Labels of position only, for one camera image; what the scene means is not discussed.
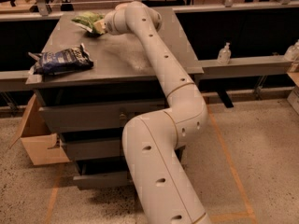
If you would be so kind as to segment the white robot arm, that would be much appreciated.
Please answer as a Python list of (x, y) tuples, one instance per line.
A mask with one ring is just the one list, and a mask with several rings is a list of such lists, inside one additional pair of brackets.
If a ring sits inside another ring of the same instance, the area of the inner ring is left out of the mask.
[(157, 33), (161, 15), (134, 1), (106, 14), (112, 35), (140, 40), (168, 108), (130, 119), (122, 146), (149, 224), (212, 224), (175, 150), (196, 140), (208, 119), (206, 102), (191, 77)]

